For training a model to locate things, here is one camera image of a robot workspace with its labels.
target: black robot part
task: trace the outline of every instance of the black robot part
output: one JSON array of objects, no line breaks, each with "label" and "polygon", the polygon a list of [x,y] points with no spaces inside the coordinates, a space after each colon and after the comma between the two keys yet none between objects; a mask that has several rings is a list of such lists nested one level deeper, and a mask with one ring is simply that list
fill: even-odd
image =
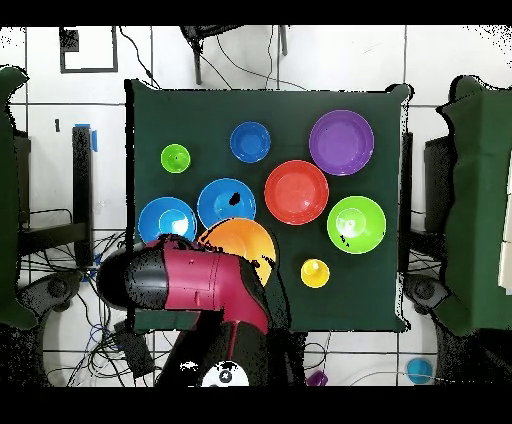
[{"label": "black robot part", "polygon": [[96,276],[98,294],[108,306],[114,309],[126,310],[134,306],[126,292],[125,271],[130,261],[143,251],[144,245],[134,246],[133,254],[126,249],[118,249],[110,254],[101,264]]},{"label": "black robot part", "polygon": [[147,249],[128,265],[125,291],[138,308],[165,309],[169,281],[163,249]]}]

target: purple plate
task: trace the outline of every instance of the purple plate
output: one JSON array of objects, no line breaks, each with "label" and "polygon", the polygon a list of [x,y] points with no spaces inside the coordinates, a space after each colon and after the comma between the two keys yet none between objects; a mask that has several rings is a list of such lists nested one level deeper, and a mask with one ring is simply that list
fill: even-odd
[{"label": "purple plate", "polygon": [[361,115],[333,110],[311,130],[309,151],[316,165],[331,175],[351,175],[363,168],[373,153],[373,132]]}]

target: white tile floor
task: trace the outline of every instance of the white tile floor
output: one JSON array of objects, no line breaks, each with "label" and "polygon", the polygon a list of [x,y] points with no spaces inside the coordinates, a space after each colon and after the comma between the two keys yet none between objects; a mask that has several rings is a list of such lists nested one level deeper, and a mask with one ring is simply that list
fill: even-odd
[{"label": "white tile floor", "polygon": [[[68,66],[110,66],[107,27],[78,27],[80,52],[67,54]],[[423,148],[427,140],[446,135],[448,127],[435,107],[448,100],[451,81],[460,74],[474,74],[499,87],[512,84],[512,49],[507,32],[501,26],[292,26],[287,30],[289,53],[281,57],[280,79],[309,90],[378,90],[407,82],[414,88],[408,110],[408,129],[414,134],[412,209],[425,211]],[[178,27],[126,27],[124,33],[138,46],[141,61],[163,88],[198,88],[195,84],[193,55]],[[98,132],[98,152],[93,153],[94,228],[97,240],[122,231],[125,218],[125,168],[123,103],[124,78],[148,80],[137,61],[133,45],[116,30],[118,73],[60,73],[58,28],[2,28],[0,65],[27,69],[29,81],[11,97],[10,111],[20,130],[32,139],[31,208],[72,208],[71,127],[89,123]],[[245,26],[222,34],[224,51],[239,66],[268,74],[267,52],[270,26]],[[270,52],[272,77],[276,76],[277,30],[274,28]],[[204,56],[233,88],[261,89],[265,80],[236,69],[221,52],[215,38],[204,43]],[[201,63],[202,88],[224,89],[225,83],[204,61]],[[276,82],[270,80],[270,89]],[[280,84],[281,90],[300,90]],[[55,131],[59,119],[60,132]],[[34,226],[66,222],[65,213],[34,215]],[[412,215],[412,226],[423,228],[423,216]],[[52,258],[63,253],[50,250]],[[36,255],[31,260],[44,262]],[[28,284],[44,273],[22,271],[20,285]],[[80,295],[88,304],[89,317],[98,322],[98,301],[87,283]],[[333,333],[327,359],[319,367],[329,378],[328,385],[412,385],[403,372],[413,357],[423,356],[435,367],[436,338],[432,320],[418,315],[409,301],[401,305],[403,316],[411,324],[404,334]],[[122,319],[123,313],[114,313]],[[44,338],[47,371],[74,367],[83,357],[90,326],[85,308],[78,298],[67,311],[51,314]],[[166,332],[171,343],[176,332]],[[148,345],[162,366],[169,342],[161,332],[150,335]],[[310,333],[308,342],[327,346],[328,333]],[[317,345],[307,347],[305,366],[322,359]],[[125,369],[123,361],[119,367]],[[315,369],[309,369],[310,375]],[[52,372],[51,381],[65,385],[70,370]],[[104,373],[111,373],[106,364]],[[81,386],[119,386],[117,379],[87,377]],[[131,375],[123,376],[126,385],[134,385]],[[146,377],[152,385],[153,376]],[[138,387],[144,387],[141,379]]]}]

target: orange bowl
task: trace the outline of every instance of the orange bowl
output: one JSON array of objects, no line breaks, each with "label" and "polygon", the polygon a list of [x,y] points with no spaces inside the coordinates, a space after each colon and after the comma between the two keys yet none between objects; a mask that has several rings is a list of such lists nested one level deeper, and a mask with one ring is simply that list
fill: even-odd
[{"label": "orange bowl", "polygon": [[276,261],[276,251],[270,234],[256,221],[245,218],[230,218],[205,231],[198,241],[209,242],[212,246],[222,247],[224,252],[242,256],[249,262],[260,265],[256,273],[261,284],[267,284],[272,268],[268,261]]}]

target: lime green bowl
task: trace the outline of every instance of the lime green bowl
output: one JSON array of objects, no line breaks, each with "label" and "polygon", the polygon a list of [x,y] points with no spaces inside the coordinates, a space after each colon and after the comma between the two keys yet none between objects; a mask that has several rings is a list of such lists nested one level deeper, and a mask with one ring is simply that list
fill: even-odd
[{"label": "lime green bowl", "polygon": [[367,253],[384,238],[386,216],[381,207],[367,197],[346,197],[329,212],[327,233],[338,249],[352,254]]},{"label": "lime green bowl", "polygon": [[170,144],[160,155],[164,169],[173,174],[185,171],[190,165],[190,153],[181,144]]}]

